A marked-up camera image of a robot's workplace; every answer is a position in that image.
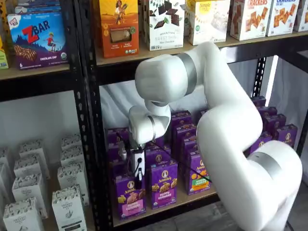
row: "crackers box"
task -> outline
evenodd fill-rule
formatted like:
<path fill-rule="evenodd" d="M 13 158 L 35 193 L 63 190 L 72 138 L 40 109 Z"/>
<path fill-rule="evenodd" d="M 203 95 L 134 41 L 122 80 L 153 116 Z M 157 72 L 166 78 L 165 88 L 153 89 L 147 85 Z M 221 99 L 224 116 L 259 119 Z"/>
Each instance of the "crackers box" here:
<path fill-rule="evenodd" d="M 40 216 L 42 219 L 48 218 L 50 204 L 42 174 L 16 177 L 12 192 L 16 201 L 35 197 L 37 199 Z"/>
<path fill-rule="evenodd" d="M 170 160 L 163 165 L 151 165 L 150 185 L 152 209 L 176 203 L 178 164 Z"/>
<path fill-rule="evenodd" d="M 291 34 L 299 0 L 272 0 L 267 36 Z"/>
<path fill-rule="evenodd" d="M 140 189 L 136 189 L 135 178 L 127 174 L 115 178 L 118 212 L 121 219 L 145 213 L 144 178 L 142 178 L 141 185 Z"/>
<path fill-rule="evenodd" d="M 230 35 L 238 40 L 265 37 L 272 0 L 234 0 Z"/>
<path fill-rule="evenodd" d="M 52 193 L 52 208 L 59 231 L 87 231 L 80 189 L 74 185 Z"/>
<path fill-rule="evenodd" d="M 147 1 L 150 51 L 183 47 L 185 0 Z"/>
<path fill-rule="evenodd" d="M 184 181 L 185 190 L 188 195 L 200 193 L 210 189 L 210 182 L 197 175 L 194 171 L 209 179 L 206 167 L 203 164 L 200 152 L 197 149 L 187 151 L 188 159 L 186 161 L 188 167 L 185 168 Z"/>
<path fill-rule="evenodd" d="M 83 164 L 72 164 L 58 168 L 58 181 L 61 189 L 79 185 L 82 202 L 84 205 L 89 205 L 89 193 Z"/>
<path fill-rule="evenodd" d="M 289 124 L 276 129 L 273 139 L 289 144 L 293 148 L 296 134 L 297 127 L 294 124 Z"/>
<path fill-rule="evenodd" d="M 67 63 L 61 12 L 10 14 L 8 21 L 19 69 Z"/>
<path fill-rule="evenodd" d="M 35 197 L 6 205 L 3 221 L 8 231 L 44 231 Z"/>
<path fill-rule="evenodd" d="M 225 42 L 230 0 L 191 0 L 189 42 Z"/>
<path fill-rule="evenodd" d="M 100 0 L 104 58 L 139 53 L 138 1 Z"/>
<path fill-rule="evenodd" d="M 20 145 L 19 148 L 20 157 L 25 157 L 33 153 L 39 154 L 39 163 L 41 165 L 42 170 L 44 171 L 43 176 L 45 176 L 47 179 L 50 179 L 49 160 L 48 156 L 45 155 L 43 140 L 29 141 Z"/>
<path fill-rule="evenodd" d="M 308 0 L 299 0 L 297 14 L 294 22 L 294 30 L 308 30 Z"/>

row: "cardboard box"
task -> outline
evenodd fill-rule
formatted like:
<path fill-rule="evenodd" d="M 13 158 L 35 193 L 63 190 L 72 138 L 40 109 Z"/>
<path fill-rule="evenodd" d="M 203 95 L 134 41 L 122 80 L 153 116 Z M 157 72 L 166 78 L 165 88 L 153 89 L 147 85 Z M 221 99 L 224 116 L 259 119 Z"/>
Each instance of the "cardboard box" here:
<path fill-rule="evenodd" d="M 74 133 L 61 139 L 61 149 L 66 150 L 76 145 L 82 145 L 80 133 Z"/>
<path fill-rule="evenodd" d="M 12 193 L 16 201 L 35 197 L 38 203 L 38 211 L 42 219 L 48 218 L 50 204 L 47 189 L 42 174 L 16 177 Z"/>
<path fill-rule="evenodd" d="M 272 0 L 234 0 L 230 35 L 238 40 L 265 36 Z"/>
<path fill-rule="evenodd" d="M 191 0 L 189 42 L 225 42 L 230 0 Z"/>
<path fill-rule="evenodd" d="M 185 190 L 188 195 L 200 193 L 210 189 L 210 182 L 202 178 L 200 175 L 209 179 L 206 167 L 203 164 L 203 160 L 200 156 L 200 152 L 197 149 L 191 149 L 187 151 L 187 164 L 184 173 Z"/>
<path fill-rule="evenodd" d="M 115 179 L 118 212 L 120 219 L 137 216 L 146 212 L 144 178 L 141 188 L 135 188 L 135 178 L 128 175 L 117 176 Z"/>
<path fill-rule="evenodd" d="M 185 0 L 147 1 L 150 51 L 183 47 Z"/>
<path fill-rule="evenodd" d="M 80 189 L 68 187 L 52 193 L 52 208 L 59 231 L 87 231 Z"/>
<path fill-rule="evenodd" d="M 178 184 L 178 164 L 170 160 L 163 165 L 151 165 L 150 185 L 152 209 L 176 203 Z"/>
<path fill-rule="evenodd" d="M 104 58 L 139 53 L 138 1 L 100 0 Z"/>
<path fill-rule="evenodd" d="M 294 22 L 294 30 L 308 30 L 308 0 L 299 0 L 297 14 Z"/>
<path fill-rule="evenodd" d="M 8 231 L 44 231 L 35 197 L 6 205 L 3 221 Z"/>
<path fill-rule="evenodd" d="M 294 124 L 285 125 L 276 129 L 273 140 L 281 141 L 294 147 L 297 127 Z"/>
<path fill-rule="evenodd" d="M 44 171 L 43 176 L 45 176 L 47 179 L 50 179 L 49 168 L 48 168 L 49 160 L 48 156 L 45 155 L 43 140 L 29 141 L 20 145 L 19 155 L 21 158 L 33 153 L 39 154 L 39 164 L 42 170 Z"/>
<path fill-rule="evenodd" d="M 267 36 L 291 34 L 299 0 L 272 0 Z"/>
<path fill-rule="evenodd" d="M 28 175 L 45 174 L 42 171 L 39 154 L 33 153 L 20 158 L 15 162 L 14 173 L 16 177 L 25 177 Z"/>
<path fill-rule="evenodd" d="M 72 164 L 58 168 L 58 181 L 61 189 L 79 185 L 82 202 L 84 205 L 89 205 L 89 193 L 83 164 Z"/>

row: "purple cereal box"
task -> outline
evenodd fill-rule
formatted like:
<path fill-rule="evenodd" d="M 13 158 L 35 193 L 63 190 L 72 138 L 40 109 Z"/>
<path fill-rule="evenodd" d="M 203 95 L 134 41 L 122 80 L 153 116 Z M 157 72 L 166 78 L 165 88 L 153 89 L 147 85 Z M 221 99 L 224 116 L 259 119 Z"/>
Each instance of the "purple cereal box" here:
<path fill-rule="evenodd" d="M 107 131 L 108 143 L 119 143 L 121 141 L 117 133 L 119 133 L 125 141 L 128 140 L 128 128 L 112 128 Z"/>
<path fill-rule="evenodd" d="M 202 175 L 209 179 L 208 172 L 203 164 L 200 152 L 194 148 L 187 151 L 187 154 L 188 160 L 186 163 L 188 163 L 188 167 L 190 167 L 186 168 L 184 174 L 185 190 L 187 194 L 191 195 L 209 190 L 210 182 L 200 176 Z"/>
<path fill-rule="evenodd" d="M 115 188 L 118 211 L 121 219 L 145 213 L 145 187 L 142 179 L 141 189 L 135 188 L 135 178 L 127 175 L 117 176 Z"/>
<path fill-rule="evenodd" d="M 251 101 L 254 103 L 256 107 L 265 106 L 266 99 L 264 96 L 256 96 L 251 98 Z"/>
<path fill-rule="evenodd" d="M 263 128 L 270 134 L 274 134 L 277 128 L 285 125 L 286 117 L 283 114 L 266 116 L 263 119 Z"/>
<path fill-rule="evenodd" d="M 152 209 L 161 208 L 177 200 L 178 164 L 170 160 L 163 165 L 152 165 L 150 185 Z"/>
<path fill-rule="evenodd" d="M 295 126 L 294 124 L 289 124 L 276 129 L 273 139 L 289 144 L 293 148 L 296 134 L 297 126 Z"/>

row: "white product box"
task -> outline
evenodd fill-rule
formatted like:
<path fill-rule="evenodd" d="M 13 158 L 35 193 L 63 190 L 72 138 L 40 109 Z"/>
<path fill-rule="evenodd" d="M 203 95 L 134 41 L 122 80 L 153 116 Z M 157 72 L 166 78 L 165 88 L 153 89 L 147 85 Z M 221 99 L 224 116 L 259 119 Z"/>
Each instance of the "white product box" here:
<path fill-rule="evenodd" d="M 20 145 L 20 149 L 19 149 L 20 157 L 25 157 L 32 153 L 39 154 L 40 164 L 41 164 L 42 170 L 45 173 L 43 174 L 43 176 L 45 176 L 47 179 L 50 179 L 50 174 L 49 174 L 49 169 L 48 169 L 49 161 L 48 161 L 48 157 L 45 156 L 42 140 L 30 141 L 30 142 L 26 142 Z"/>
<path fill-rule="evenodd" d="M 61 166 L 67 166 L 76 163 L 85 164 L 85 158 L 82 151 L 82 146 L 77 145 L 61 151 Z"/>
<path fill-rule="evenodd" d="M 39 173 L 44 175 L 40 167 L 39 154 L 30 154 L 17 160 L 14 166 L 14 173 L 16 177 L 25 177 Z"/>
<path fill-rule="evenodd" d="M 150 51 L 183 47 L 185 0 L 151 0 L 147 4 Z"/>
<path fill-rule="evenodd" d="M 14 202 L 12 194 L 13 179 L 4 163 L 0 163 L 0 194 L 6 204 Z"/>
<path fill-rule="evenodd" d="M 4 163 L 14 177 L 14 157 L 8 147 L 0 147 L 0 163 Z"/>
<path fill-rule="evenodd" d="M 66 150 L 75 145 L 82 145 L 80 133 L 74 133 L 73 135 L 69 135 L 61 139 L 62 150 Z"/>
<path fill-rule="evenodd" d="M 189 42 L 225 42 L 229 7 L 230 0 L 191 0 Z"/>
<path fill-rule="evenodd" d="M 87 231 L 78 186 L 53 192 L 52 208 L 59 231 Z"/>
<path fill-rule="evenodd" d="M 44 231 L 35 197 L 6 205 L 3 221 L 7 231 Z"/>
<path fill-rule="evenodd" d="M 238 40 L 265 37 L 272 0 L 234 0 L 230 35 Z"/>
<path fill-rule="evenodd" d="M 89 193 L 83 164 L 72 164 L 58 169 L 58 181 L 61 189 L 79 185 L 84 205 L 89 205 Z"/>
<path fill-rule="evenodd" d="M 42 174 L 17 177 L 14 181 L 12 192 L 16 201 L 35 197 L 38 202 L 40 216 L 42 219 L 48 218 L 50 204 Z"/>
<path fill-rule="evenodd" d="M 308 0 L 299 0 L 297 14 L 294 22 L 294 30 L 308 30 Z"/>
<path fill-rule="evenodd" d="M 299 0 L 272 0 L 267 36 L 292 33 L 298 3 Z"/>

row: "store shelf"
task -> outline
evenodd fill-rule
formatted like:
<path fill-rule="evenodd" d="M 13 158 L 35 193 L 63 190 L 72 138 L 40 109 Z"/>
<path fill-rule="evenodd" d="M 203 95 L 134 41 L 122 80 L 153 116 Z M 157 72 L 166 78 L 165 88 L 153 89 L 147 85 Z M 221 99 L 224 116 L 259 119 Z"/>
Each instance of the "store shelf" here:
<path fill-rule="evenodd" d="M 197 193 L 194 195 L 187 195 L 184 190 L 184 184 L 181 178 L 178 178 L 178 182 L 177 202 L 175 204 L 152 210 L 150 203 L 151 199 L 148 194 L 146 198 L 146 213 L 125 220 L 119 219 L 119 215 L 117 212 L 117 201 L 116 198 L 113 198 L 112 210 L 114 230 L 134 230 L 219 201 L 214 186 L 212 186 L 211 189 L 208 191 L 204 191 L 202 193 Z"/>
<path fill-rule="evenodd" d="M 242 62 L 279 55 L 284 52 L 308 50 L 308 32 L 293 32 L 292 34 L 238 41 L 227 36 L 226 42 L 216 43 L 226 57 L 227 63 Z M 104 59 L 102 49 L 96 49 L 97 78 L 100 85 L 133 80 L 138 64 L 148 58 L 161 54 L 178 54 L 189 51 L 192 46 L 184 39 L 182 48 L 149 51 L 143 41 L 140 41 L 140 52 L 137 55 Z"/>

